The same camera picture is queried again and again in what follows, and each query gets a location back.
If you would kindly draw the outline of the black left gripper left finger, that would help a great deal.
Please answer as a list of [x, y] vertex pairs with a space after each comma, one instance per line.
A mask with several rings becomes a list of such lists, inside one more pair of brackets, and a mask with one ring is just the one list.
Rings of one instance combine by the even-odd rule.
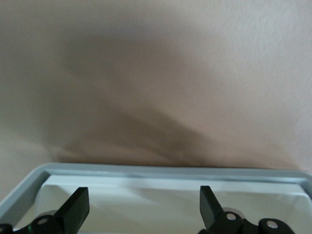
[[1, 224], [2, 234], [76, 234], [90, 211], [89, 191], [79, 187], [54, 213], [37, 217], [25, 227], [13, 230], [10, 224]]

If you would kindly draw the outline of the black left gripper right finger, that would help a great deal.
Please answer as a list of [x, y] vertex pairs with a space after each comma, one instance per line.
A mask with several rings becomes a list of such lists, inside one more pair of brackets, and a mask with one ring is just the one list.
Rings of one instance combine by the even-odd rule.
[[205, 229], [201, 234], [293, 234], [285, 222], [264, 218], [254, 225], [233, 211], [225, 211], [210, 186], [200, 187], [200, 214]]

